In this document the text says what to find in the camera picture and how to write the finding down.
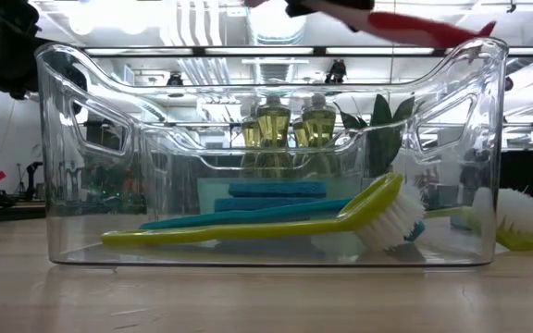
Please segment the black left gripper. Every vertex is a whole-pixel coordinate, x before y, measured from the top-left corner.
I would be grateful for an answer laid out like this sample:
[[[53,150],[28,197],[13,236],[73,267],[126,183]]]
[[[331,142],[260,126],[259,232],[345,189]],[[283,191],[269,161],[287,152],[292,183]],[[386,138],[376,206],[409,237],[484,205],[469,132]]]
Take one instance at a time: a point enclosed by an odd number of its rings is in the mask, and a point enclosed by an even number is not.
[[[36,36],[39,12],[28,0],[0,0],[0,92],[22,100],[38,91],[35,50],[47,43]],[[67,81],[86,91],[86,75],[78,68],[81,50],[41,50],[39,52],[39,92],[51,78]]]

